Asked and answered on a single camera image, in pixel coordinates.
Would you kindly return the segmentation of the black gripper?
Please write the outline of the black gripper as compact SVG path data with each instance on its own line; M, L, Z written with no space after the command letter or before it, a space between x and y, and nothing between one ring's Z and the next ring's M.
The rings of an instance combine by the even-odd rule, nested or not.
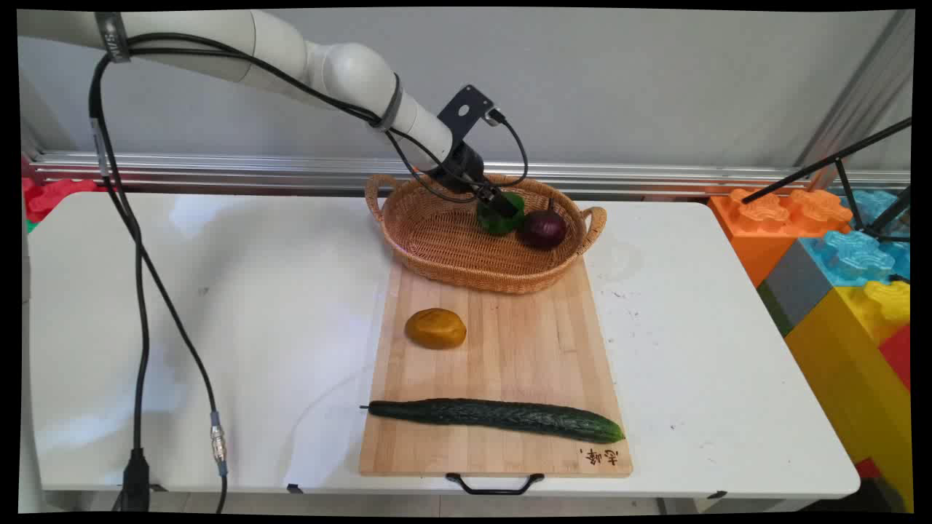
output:
M434 180L452 193L471 193L467 200L477 205L479 213L494 212L507 219L518 213L518 207L510 202L506 193L487 182L485 162L468 143L459 143L445 162L434 169Z

